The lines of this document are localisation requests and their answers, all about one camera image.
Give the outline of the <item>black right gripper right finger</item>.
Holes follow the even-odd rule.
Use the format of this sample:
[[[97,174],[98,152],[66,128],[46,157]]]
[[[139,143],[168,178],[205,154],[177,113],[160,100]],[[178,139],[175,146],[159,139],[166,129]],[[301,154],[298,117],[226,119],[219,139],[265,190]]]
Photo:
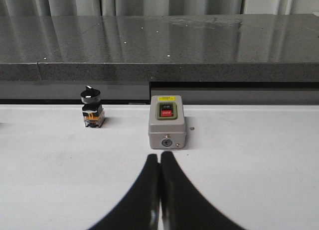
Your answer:
[[[161,154],[161,206],[165,230],[241,230],[195,188],[172,152]]]

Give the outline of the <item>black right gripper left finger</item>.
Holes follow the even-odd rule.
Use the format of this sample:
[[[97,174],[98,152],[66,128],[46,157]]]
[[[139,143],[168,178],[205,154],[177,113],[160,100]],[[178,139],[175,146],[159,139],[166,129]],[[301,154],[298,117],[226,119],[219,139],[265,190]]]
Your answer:
[[[160,164],[155,154],[146,162],[129,191],[92,230],[156,230],[160,212]]]

